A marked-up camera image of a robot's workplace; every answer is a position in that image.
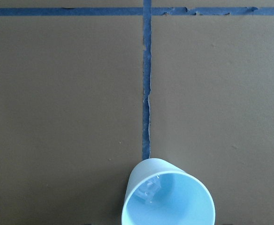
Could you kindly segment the light blue cup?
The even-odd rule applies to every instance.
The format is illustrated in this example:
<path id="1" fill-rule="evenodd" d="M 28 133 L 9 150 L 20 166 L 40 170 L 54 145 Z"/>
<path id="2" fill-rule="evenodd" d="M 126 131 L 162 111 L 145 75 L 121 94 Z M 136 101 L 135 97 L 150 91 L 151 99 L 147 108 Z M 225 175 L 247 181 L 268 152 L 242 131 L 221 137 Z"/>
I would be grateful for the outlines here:
<path id="1" fill-rule="evenodd" d="M 175 165 L 150 158 L 132 170 L 122 209 L 123 225 L 213 225 L 211 194 Z"/>

